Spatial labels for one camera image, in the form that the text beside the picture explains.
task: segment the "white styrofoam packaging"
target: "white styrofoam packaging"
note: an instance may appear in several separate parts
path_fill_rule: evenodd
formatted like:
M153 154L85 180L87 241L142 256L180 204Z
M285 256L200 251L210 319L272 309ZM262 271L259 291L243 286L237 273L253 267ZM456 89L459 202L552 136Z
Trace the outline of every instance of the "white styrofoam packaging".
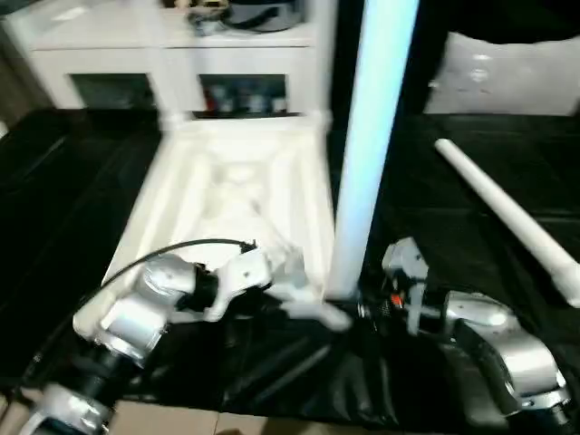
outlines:
M449 34L427 113L570 115L580 102L580 37L493 44Z
M324 127L311 117L190 121L159 145L107 276L170 244L221 237L265 248L302 249L306 273L323 296L334 240ZM235 246L194 246L178 254L213 269ZM84 336L137 270L74 317Z

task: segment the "white tube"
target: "white tube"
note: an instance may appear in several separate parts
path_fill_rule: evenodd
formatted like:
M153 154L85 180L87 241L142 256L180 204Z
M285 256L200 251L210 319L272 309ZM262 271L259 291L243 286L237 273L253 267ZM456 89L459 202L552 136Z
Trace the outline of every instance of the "white tube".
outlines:
M419 0L366 0L325 296L353 295L381 183Z
M580 265L457 145L439 139L435 148L552 276L565 300L580 307Z

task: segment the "black table surface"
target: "black table surface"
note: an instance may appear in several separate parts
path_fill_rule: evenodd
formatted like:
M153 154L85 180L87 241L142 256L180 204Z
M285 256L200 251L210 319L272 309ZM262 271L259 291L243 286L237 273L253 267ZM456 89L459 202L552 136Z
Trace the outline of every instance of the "black table surface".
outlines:
M334 130L328 140L334 198L344 137ZM382 282L386 247L415 237L430 282L468 286L512 306L548 344L580 400L577 312L434 151L440 137L456 141L580 258L578 120L406 117L393 133L362 290L371 294ZM0 142L0 231L9 271L0 294L9 355L0 359L3 385L15 382L63 314L99 283L159 139L152 114L48 111ZM341 336L278 319L190 325L178 328L160 355L128 398L385 429L465 433L504 424L497 410L480 412L489 408L485 394L466 400L465 382L481 383L469 362L458 368L433 343L384 339L362 322Z

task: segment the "floor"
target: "floor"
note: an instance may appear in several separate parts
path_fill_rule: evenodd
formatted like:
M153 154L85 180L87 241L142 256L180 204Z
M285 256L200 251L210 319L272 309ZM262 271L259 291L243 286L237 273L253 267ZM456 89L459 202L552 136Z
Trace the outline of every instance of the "floor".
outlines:
M114 435L394 435L402 432L371 432L357 427L311 421L268 419L213 411L168 408L123 401L111 425ZM6 417L0 435L17 433L28 415L15 405Z

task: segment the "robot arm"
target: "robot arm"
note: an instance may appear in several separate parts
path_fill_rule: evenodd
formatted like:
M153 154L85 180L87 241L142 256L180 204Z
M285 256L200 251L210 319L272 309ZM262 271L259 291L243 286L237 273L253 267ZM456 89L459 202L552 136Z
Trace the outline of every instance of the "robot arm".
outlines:
M256 248L209 272L172 254L151 259L131 290L83 335L89 349L48 385L20 434L105 433L116 401L170 325L216 322L246 292L273 296L290 317L317 319L336 332L348 329L350 317L309 292L300 256L291 260L273 272L266 253Z
M387 310L403 319L409 334L430 334L469 354L501 412L519 425L527 421L534 433L542 426L545 433L575 433L554 356L512 310L479 293L427 292L429 268L412 238L389 246L382 266L391 284Z

